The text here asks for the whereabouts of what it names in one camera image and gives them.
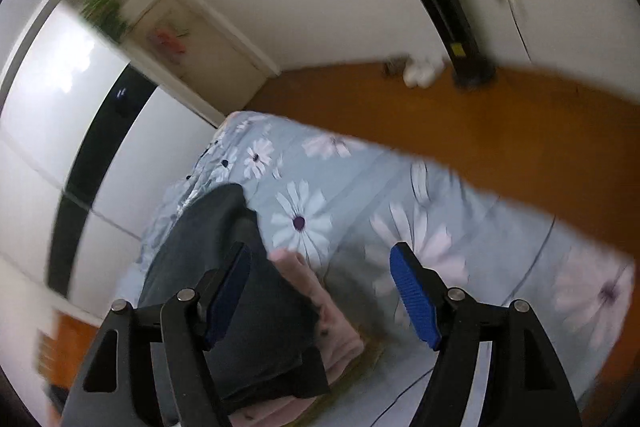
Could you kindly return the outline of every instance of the pink blanket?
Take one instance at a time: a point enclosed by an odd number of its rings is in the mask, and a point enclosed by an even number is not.
[[[269,260],[284,279],[318,308],[320,318],[316,324],[315,344],[331,385],[351,360],[363,352],[364,343],[299,253],[279,249],[269,254]],[[280,427],[295,420],[314,400],[285,396],[239,409],[229,416],[229,420],[234,427]]]

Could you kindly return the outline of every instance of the cable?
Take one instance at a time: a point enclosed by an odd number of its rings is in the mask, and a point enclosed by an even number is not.
[[[542,242],[542,245],[538,249],[538,253],[533,258],[533,262],[531,263],[531,266],[529,266],[529,269],[522,276],[522,279],[520,279],[520,282],[518,284],[516,284],[516,287],[511,291],[511,293],[507,296],[507,298],[504,301],[502,301],[502,304],[500,304],[500,306],[506,306],[509,302],[511,302],[511,299],[514,298],[516,293],[518,293],[518,290],[520,288],[522,288],[522,285],[524,285],[524,283],[527,281],[527,279],[529,278],[529,275],[533,271],[534,266],[540,260],[540,256],[542,255],[542,251],[545,250],[546,244],[549,241],[549,237],[551,237],[551,231],[554,229],[555,224],[556,224],[556,216],[554,216],[554,219],[551,221],[551,226],[549,227],[549,231],[546,232],[545,240]]]
[[[411,389],[415,384],[420,382],[420,380],[422,380],[424,377],[426,377],[431,371],[433,371],[433,367],[431,367],[431,369],[428,370],[424,375],[422,375],[417,380],[415,380],[414,383],[412,383],[409,387],[407,387],[404,391],[402,391],[402,393],[400,393],[398,396],[396,396],[396,399],[393,400],[393,402],[385,410],[383,410],[383,412],[381,412],[378,415],[378,417],[373,421],[373,423],[369,427],[373,427],[376,423],[378,423],[378,420],[380,420],[380,418],[382,418],[389,411],[389,409],[391,409],[398,402],[398,400],[400,400],[401,396],[404,393],[406,393],[409,389]]]
[[[518,20],[516,19],[516,14],[513,11],[513,4],[511,3],[511,0],[507,0],[507,3],[509,4],[509,11],[511,12],[511,18],[513,19],[513,23],[515,24],[516,29],[518,31],[520,42],[522,42],[522,46],[524,47],[524,52],[527,54],[527,58],[529,59],[529,62],[531,62],[531,55],[529,54],[527,43],[524,41],[524,37],[522,36],[522,32],[520,31],[520,25],[518,24]]]

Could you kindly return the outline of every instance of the white wardrobe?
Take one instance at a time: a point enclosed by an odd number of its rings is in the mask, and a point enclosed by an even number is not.
[[[0,114],[0,253],[104,316],[165,189],[214,132],[60,4]]]

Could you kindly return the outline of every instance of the floral bedsheet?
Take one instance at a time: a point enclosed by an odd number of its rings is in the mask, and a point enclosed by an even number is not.
[[[389,250],[398,241],[479,301],[529,301],[576,397],[620,334],[634,283],[630,259],[430,160],[253,112],[230,115],[191,175],[167,190],[117,297],[137,304],[175,221],[226,182],[244,188],[268,249],[303,253],[349,320],[385,339],[376,366],[316,425],[408,425],[424,392],[436,355],[417,339],[391,278]],[[489,356],[482,345],[478,375]],[[464,425],[477,424],[485,385],[474,381]]]

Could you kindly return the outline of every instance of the tower fan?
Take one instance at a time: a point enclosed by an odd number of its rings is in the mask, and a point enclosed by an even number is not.
[[[494,64],[478,48],[459,0],[420,0],[444,42],[453,66],[453,80],[463,89],[488,83]]]

